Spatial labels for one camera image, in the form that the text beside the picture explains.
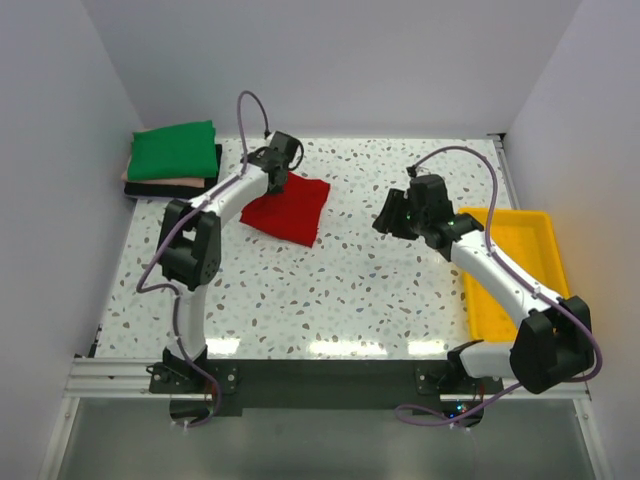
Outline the red t shirt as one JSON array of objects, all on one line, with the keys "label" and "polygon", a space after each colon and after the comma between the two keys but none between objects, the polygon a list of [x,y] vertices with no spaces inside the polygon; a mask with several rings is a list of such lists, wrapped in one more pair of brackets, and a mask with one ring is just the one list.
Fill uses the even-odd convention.
[{"label": "red t shirt", "polygon": [[242,210],[240,222],[277,239],[311,248],[329,193],[327,182],[289,173],[283,192],[252,201]]}]

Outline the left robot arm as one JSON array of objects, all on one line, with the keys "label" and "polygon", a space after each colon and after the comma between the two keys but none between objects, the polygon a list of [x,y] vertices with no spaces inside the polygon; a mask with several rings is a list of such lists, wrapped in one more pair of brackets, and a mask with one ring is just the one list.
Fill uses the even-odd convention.
[{"label": "left robot arm", "polygon": [[157,252],[164,279],[177,287],[171,340],[149,371],[152,383],[200,390],[211,375],[204,334],[207,289],[222,260],[222,229],[252,201],[284,191],[288,174],[304,156],[302,142],[273,133],[215,187],[167,204]]}]

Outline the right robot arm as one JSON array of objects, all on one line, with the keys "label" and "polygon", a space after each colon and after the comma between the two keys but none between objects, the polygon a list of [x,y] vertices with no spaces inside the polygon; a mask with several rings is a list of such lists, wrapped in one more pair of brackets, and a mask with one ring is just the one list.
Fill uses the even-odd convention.
[{"label": "right robot arm", "polygon": [[424,240],[478,282],[517,329],[511,343],[474,340],[449,351],[448,386],[466,393],[481,378],[509,378],[540,394],[599,373],[602,353],[587,303],[561,296],[509,257],[492,236],[494,218],[493,208],[484,222],[455,212],[444,179],[429,174],[411,179],[405,190],[390,189],[373,222],[379,233]]}]

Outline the pink folded t shirt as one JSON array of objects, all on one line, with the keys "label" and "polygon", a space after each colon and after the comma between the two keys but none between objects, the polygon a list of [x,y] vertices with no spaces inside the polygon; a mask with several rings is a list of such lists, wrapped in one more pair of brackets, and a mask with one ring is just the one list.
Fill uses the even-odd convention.
[{"label": "pink folded t shirt", "polygon": [[121,180],[126,183],[137,183],[143,185],[162,185],[162,186],[179,186],[190,188],[203,188],[205,186],[204,178],[167,178],[167,179],[152,179],[152,180],[131,180],[128,176],[128,172],[124,171],[121,175]]}]

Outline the green folded t shirt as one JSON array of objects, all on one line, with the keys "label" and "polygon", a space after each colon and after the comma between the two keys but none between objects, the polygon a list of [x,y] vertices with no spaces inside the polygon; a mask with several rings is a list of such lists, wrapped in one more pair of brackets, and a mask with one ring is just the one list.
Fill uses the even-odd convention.
[{"label": "green folded t shirt", "polygon": [[215,177],[219,173],[215,135],[211,120],[134,132],[127,179]]}]

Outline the yellow plastic tray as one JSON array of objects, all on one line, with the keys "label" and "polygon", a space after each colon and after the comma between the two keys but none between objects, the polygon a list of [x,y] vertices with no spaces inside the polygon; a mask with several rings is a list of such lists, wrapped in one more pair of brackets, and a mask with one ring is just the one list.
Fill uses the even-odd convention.
[{"label": "yellow plastic tray", "polygon": [[[531,284],[538,283],[549,289],[548,296],[569,298],[561,255],[556,242],[550,216],[542,211],[497,209],[491,227],[491,243],[498,255]],[[494,295],[480,276],[479,256],[486,256],[485,235],[476,236],[475,245],[458,256],[455,265],[463,272],[467,318],[473,340],[491,343],[513,343],[517,336],[517,323],[525,317],[521,301],[525,291],[512,279],[511,294],[497,284]]]}]

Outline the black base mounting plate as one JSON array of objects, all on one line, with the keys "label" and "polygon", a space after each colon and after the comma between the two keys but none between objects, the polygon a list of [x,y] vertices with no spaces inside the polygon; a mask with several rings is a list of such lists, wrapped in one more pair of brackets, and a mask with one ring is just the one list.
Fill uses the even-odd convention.
[{"label": "black base mounting plate", "polygon": [[445,360],[234,360],[207,359],[200,367],[219,386],[182,360],[146,367],[149,392],[169,395],[174,419],[204,418],[205,397],[220,395],[216,414],[250,409],[392,410],[401,404],[442,408],[442,397],[490,395],[500,380],[454,379]]}]

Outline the aluminium frame rail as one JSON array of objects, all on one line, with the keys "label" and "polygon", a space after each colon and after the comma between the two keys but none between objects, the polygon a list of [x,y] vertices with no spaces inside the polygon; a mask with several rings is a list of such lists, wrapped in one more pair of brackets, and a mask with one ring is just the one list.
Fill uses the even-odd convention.
[{"label": "aluminium frame rail", "polygon": [[[273,367],[290,360],[345,366],[364,360],[414,365],[468,339],[461,274],[419,242],[377,234],[372,222],[404,169],[438,147],[433,139],[305,140],[300,174],[330,194],[310,247],[232,220],[222,269],[205,306],[210,355]],[[170,398],[149,391],[147,366],[169,337],[171,295],[139,295],[164,206],[134,210],[97,347],[73,362],[65,418],[45,473],[59,479],[599,479],[588,392],[523,391],[488,408],[473,430],[399,422],[411,376],[371,378],[379,410],[224,408],[186,430]]]}]

